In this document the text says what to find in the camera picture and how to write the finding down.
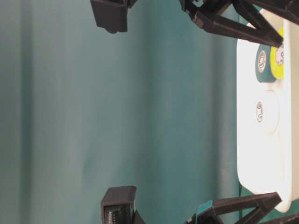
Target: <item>sticker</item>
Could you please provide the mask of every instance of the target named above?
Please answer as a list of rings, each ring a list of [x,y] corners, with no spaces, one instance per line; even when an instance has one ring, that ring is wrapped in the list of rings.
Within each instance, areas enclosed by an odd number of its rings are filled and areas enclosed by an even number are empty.
[[[258,102],[256,105],[256,119],[259,123],[263,120],[263,105],[261,102]]]
[[[282,44],[277,50],[275,54],[276,63],[280,66],[284,63],[285,60],[285,52],[284,52],[284,44]]]
[[[260,55],[258,56],[258,70],[259,72],[263,72],[265,70],[267,64],[267,55],[264,50],[261,51]]]

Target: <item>teal backdrop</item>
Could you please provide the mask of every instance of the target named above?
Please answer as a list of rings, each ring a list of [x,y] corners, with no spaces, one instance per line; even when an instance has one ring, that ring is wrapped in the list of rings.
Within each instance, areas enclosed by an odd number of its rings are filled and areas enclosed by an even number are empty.
[[[110,186],[138,187],[147,224],[239,195],[236,40],[178,0],[139,0],[128,28],[88,0],[1,2],[0,223],[99,224]]]

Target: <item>black triangular strut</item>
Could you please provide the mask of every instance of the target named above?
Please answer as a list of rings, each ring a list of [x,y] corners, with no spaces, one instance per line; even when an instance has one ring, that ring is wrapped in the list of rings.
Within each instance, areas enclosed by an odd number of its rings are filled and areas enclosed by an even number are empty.
[[[200,7],[194,4],[194,0],[179,1],[183,11],[189,14],[191,20],[209,33],[275,47],[282,44],[283,38],[253,4],[299,24],[299,0],[205,0]],[[221,16],[231,4],[234,5],[237,13],[255,28]]]
[[[219,215],[230,212],[240,211],[243,209],[253,210],[241,217],[235,224],[257,224],[270,211],[272,211],[281,199],[275,193],[251,195],[245,197],[236,197],[220,200],[211,200],[197,208],[197,212],[188,219],[184,224],[223,224]],[[274,219],[263,224],[298,224],[299,213]]]

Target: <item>yellow circular disc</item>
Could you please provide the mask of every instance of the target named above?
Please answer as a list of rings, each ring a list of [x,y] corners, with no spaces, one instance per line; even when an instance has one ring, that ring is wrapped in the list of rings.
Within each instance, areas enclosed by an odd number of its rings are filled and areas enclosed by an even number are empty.
[[[284,28],[281,28],[278,33],[284,37]],[[279,48],[271,47],[270,66],[272,74],[277,79],[284,78],[284,43]]]

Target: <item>teal tape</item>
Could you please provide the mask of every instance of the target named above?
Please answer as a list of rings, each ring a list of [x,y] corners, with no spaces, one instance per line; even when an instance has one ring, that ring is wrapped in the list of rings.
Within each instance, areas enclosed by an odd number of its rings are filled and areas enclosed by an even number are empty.
[[[273,76],[270,65],[271,47],[260,45],[256,53],[256,78],[260,83],[273,83],[276,78]]]
[[[201,204],[200,206],[197,207],[197,216],[201,213],[203,213],[204,211],[206,211],[207,209],[211,208],[213,206],[213,200],[210,200],[204,204]]]

